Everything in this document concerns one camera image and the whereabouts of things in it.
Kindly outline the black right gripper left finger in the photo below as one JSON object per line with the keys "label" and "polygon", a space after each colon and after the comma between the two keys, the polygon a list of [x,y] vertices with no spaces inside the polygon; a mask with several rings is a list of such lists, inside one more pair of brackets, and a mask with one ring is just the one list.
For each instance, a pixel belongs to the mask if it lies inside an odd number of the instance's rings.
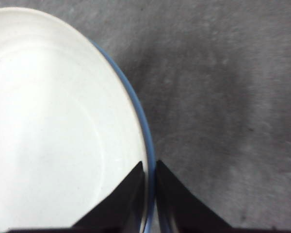
{"label": "black right gripper left finger", "polygon": [[144,212],[144,170],[139,162],[115,190],[72,227],[73,233],[138,233]]}

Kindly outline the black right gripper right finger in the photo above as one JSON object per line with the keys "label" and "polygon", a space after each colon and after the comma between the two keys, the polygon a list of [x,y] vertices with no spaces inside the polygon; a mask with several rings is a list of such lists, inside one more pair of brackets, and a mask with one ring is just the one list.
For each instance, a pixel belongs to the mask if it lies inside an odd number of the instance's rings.
{"label": "black right gripper right finger", "polygon": [[161,160],[156,163],[156,198],[163,233],[233,232],[233,228],[196,198]]}

